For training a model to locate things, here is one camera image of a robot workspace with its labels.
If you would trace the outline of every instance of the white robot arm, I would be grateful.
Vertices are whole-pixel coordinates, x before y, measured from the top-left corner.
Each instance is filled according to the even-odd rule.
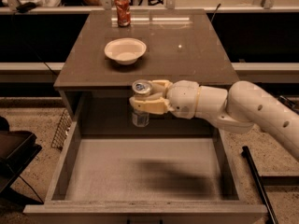
[[[299,160],[299,116],[255,84],[238,81],[227,91],[187,80],[138,80],[133,90],[135,110],[205,119],[232,133],[246,133],[256,123]]]

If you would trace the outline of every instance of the red can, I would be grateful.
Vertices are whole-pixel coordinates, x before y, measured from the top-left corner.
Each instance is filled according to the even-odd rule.
[[[131,12],[129,0],[114,0],[118,12],[118,25],[128,26],[131,23]]]

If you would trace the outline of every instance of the white bowl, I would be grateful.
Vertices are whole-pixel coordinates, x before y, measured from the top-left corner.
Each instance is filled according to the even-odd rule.
[[[113,40],[105,46],[106,56],[117,63],[124,65],[136,62],[146,50],[146,44],[133,38]]]

